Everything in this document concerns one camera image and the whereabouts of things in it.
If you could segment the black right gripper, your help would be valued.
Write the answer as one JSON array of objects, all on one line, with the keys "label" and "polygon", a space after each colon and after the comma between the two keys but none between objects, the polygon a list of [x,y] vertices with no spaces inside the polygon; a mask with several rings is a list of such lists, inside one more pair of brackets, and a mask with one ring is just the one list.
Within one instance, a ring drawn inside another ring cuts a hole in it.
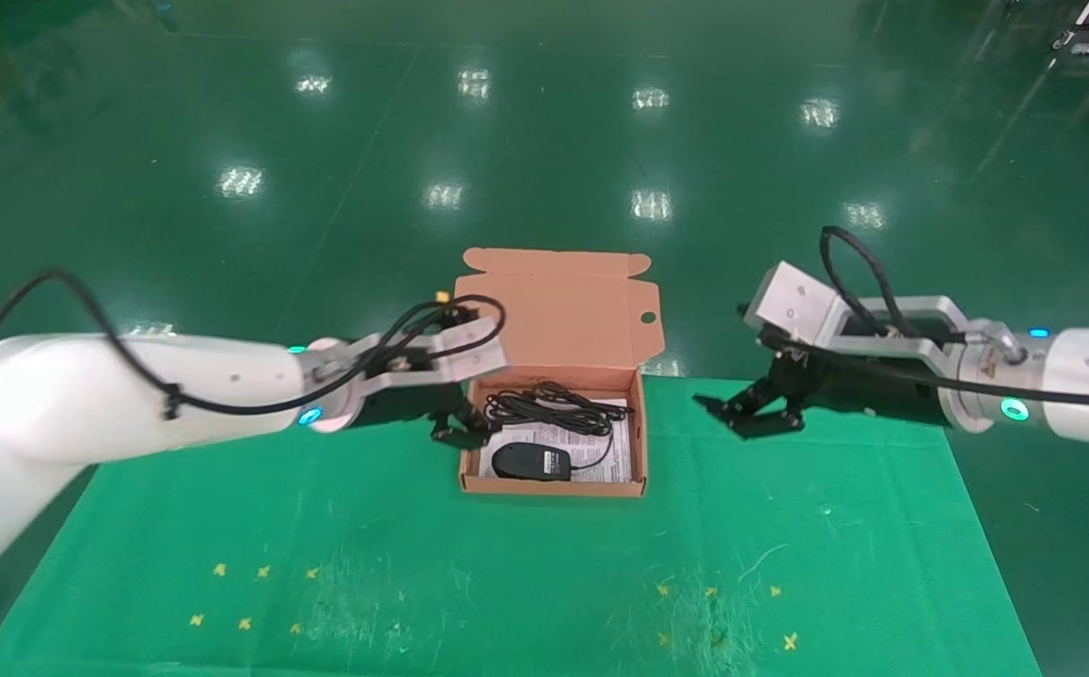
[{"label": "black right gripper", "polygon": [[[858,358],[795,347],[774,327],[761,330],[759,343],[776,352],[767,376],[729,399],[695,394],[696,402],[743,440],[760,440],[804,429],[804,411],[823,408],[919,424],[945,424],[939,391],[913,380],[927,376],[923,364],[902,358]],[[781,410],[763,413],[782,401]]]}]

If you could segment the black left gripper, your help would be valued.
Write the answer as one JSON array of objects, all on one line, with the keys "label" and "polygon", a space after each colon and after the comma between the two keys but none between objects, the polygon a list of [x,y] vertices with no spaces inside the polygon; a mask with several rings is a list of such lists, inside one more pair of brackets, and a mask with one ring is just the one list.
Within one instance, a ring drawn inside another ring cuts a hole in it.
[{"label": "black left gripper", "polygon": [[[446,415],[462,421],[462,427],[450,424]],[[359,424],[387,424],[391,421],[412,421],[435,418],[430,436],[436,443],[451,450],[481,450],[490,434],[500,430],[468,399],[460,383],[430,383],[423,386],[386,387],[370,394],[360,404]]]}]

